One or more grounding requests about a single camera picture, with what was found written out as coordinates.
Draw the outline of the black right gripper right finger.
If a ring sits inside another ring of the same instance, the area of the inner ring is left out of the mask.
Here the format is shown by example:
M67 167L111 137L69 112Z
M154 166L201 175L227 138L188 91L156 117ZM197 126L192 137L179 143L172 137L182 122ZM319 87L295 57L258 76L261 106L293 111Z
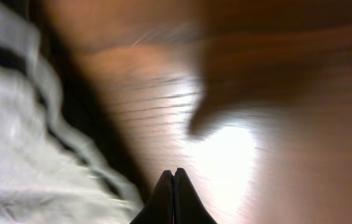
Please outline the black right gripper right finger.
M174 175L174 222L176 224L217 224L208 213L185 169Z

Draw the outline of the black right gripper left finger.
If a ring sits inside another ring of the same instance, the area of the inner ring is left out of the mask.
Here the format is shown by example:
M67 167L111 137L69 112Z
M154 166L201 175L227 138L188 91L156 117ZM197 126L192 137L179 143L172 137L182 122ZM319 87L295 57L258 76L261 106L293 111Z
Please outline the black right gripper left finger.
M161 174L144 208L131 224L173 224L174 176L170 170Z

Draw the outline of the beige khaki shorts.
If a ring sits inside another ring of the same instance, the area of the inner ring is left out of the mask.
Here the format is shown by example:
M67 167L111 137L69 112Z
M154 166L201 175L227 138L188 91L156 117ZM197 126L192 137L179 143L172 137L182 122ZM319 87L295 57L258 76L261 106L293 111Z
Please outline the beige khaki shorts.
M62 115L40 32L0 2L0 223L129 223L144 204Z

